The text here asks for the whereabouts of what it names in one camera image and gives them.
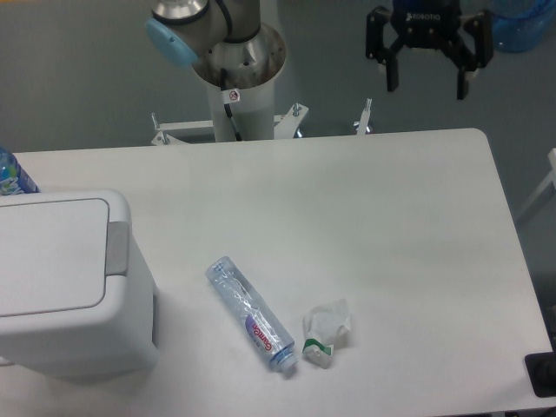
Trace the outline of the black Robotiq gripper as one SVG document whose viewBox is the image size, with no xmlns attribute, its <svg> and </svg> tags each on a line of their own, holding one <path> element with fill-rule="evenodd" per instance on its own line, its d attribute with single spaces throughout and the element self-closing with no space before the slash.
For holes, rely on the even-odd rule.
<svg viewBox="0 0 556 417">
<path fill-rule="evenodd" d="M 367 14 L 366 49 L 386 69 L 387 91 L 399 86 L 397 54 L 403 47 L 442 50 L 457 69 L 456 96 L 468 93 L 468 75 L 485 68 L 493 58 L 493 13 L 479 10 L 462 16 L 459 1 L 393 1 L 393 10 L 377 6 Z M 384 29 L 390 23 L 397 35 L 384 44 Z"/>
</svg>

